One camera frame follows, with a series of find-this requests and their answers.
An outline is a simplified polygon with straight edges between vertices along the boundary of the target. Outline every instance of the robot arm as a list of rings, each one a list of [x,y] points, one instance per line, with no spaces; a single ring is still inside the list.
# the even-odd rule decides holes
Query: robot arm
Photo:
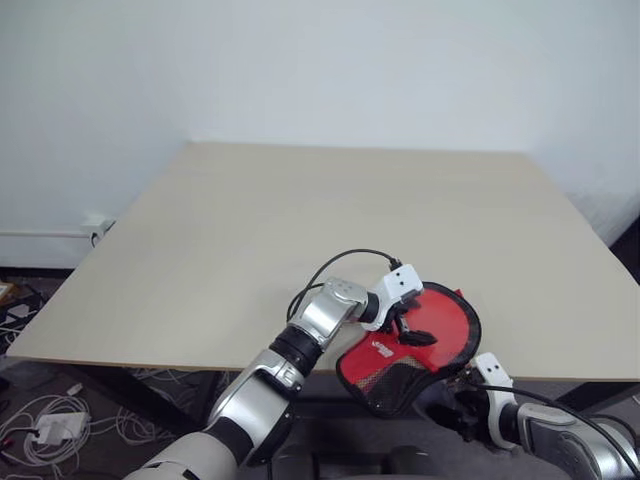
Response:
[[[421,291],[422,282],[410,265],[393,270],[371,291],[330,278],[224,391],[207,428],[179,438],[126,480],[231,480],[239,465],[265,463],[291,427],[291,402],[340,327],[358,321],[377,330],[392,306]],[[470,389],[469,380],[479,389]],[[505,450],[521,445],[574,479],[636,478],[611,442],[591,426],[556,408],[518,405],[512,392],[491,389],[512,384],[493,354],[478,355],[462,377],[448,381],[446,388],[433,386],[441,391],[427,413],[466,440]],[[439,404],[442,397],[447,397],[444,405]],[[616,429],[600,427],[638,465],[630,442]]]
[[[469,382],[480,391],[468,390]],[[478,439],[502,450],[520,445],[526,453],[556,465],[572,479],[636,478],[602,433],[559,408],[518,404],[513,392],[499,390],[511,389],[512,385],[513,380],[497,358],[484,353],[476,356],[469,368],[446,387],[449,392],[456,392],[456,399],[450,397],[446,402],[449,412],[457,412],[455,420],[448,417],[443,424],[442,409],[433,405],[427,408],[427,413],[437,423],[457,430],[465,440]],[[629,440],[610,425],[598,425],[637,466],[638,457]]]
[[[402,282],[392,281],[398,277]],[[371,292],[330,278],[223,392],[202,432],[179,438],[126,480],[230,480],[243,463],[265,463],[290,430],[291,402],[340,327],[382,323],[390,307],[421,291],[411,265],[387,274]]]

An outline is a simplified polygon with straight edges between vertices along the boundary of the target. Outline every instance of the white pipe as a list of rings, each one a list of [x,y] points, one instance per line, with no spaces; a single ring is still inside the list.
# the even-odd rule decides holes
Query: white pipe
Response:
[[[37,230],[0,230],[0,237],[89,238],[84,232],[47,232]]]

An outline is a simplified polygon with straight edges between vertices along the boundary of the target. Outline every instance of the table top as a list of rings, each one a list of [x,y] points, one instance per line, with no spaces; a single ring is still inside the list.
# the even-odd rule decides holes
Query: table top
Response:
[[[66,363],[245,367],[316,268],[351,248],[460,288],[481,351],[520,378],[638,380],[640,289],[512,153],[197,143],[122,216],[9,349]],[[330,275],[373,285],[372,255]],[[362,336],[348,325],[318,363]]]

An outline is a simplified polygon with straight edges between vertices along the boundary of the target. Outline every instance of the table leg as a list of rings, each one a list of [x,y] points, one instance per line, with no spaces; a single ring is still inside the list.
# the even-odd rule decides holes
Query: table leg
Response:
[[[595,413],[640,393],[636,382],[586,382],[558,398],[579,412]]]
[[[344,397],[305,397],[302,395],[293,405],[297,417],[307,419],[376,418],[363,405]],[[420,416],[412,407],[406,408],[396,418],[417,419]]]
[[[199,430],[196,420],[123,368],[73,365],[69,373],[89,388],[176,435]]]
[[[189,408],[189,414],[200,425],[205,427],[211,408],[217,400],[215,393],[222,378],[223,372],[205,371],[200,373],[200,383],[196,396]]]

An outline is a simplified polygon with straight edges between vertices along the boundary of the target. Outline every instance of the electrical outlet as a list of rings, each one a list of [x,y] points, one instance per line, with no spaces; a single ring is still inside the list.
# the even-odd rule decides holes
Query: electrical outlet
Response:
[[[94,247],[104,238],[109,229],[116,221],[112,218],[91,217],[82,225],[82,231],[86,232],[87,237]]]

